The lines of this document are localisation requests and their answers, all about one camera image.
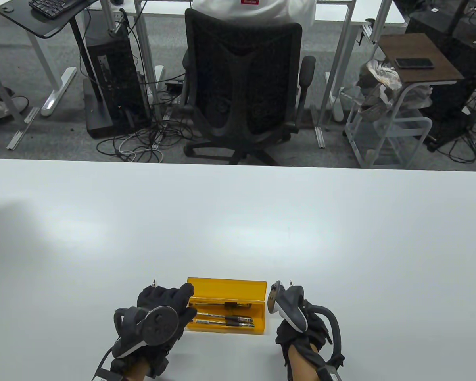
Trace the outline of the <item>person's right hand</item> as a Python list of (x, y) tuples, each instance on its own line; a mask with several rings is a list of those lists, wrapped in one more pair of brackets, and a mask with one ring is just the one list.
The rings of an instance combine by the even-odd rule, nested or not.
[[(315, 367), (318, 380), (332, 380), (332, 375), (336, 375), (338, 368), (343, 366), (345, 356), (342, 354), (340, 327), (336, 317), (328, 312), (329, 310), (325, 310), (325, 313), (309, 311), (306, 315), (306, 332), (296, 331), (287, 320), (282, 321), (278, 327), (276, 344), (281, 346), (289, 381), (294, 380), (293, 366), (288, 356), (291, 348), (297, 350), (303, 360)], [(319, 354), (325, 343), (333, 346), (329, 360), (323, 359)]]

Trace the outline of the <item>person's left hand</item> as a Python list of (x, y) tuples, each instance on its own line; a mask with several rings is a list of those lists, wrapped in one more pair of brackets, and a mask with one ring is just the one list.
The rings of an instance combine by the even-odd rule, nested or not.
[(136, 306), (117, 309), (113, 323), (118, 339), (111, 349), (110, 371), (128, 381), (162, 375), (169, 352), (197, 314), (189, 306), (193, 294), (191, 283), (170, 289), (149, 285)]

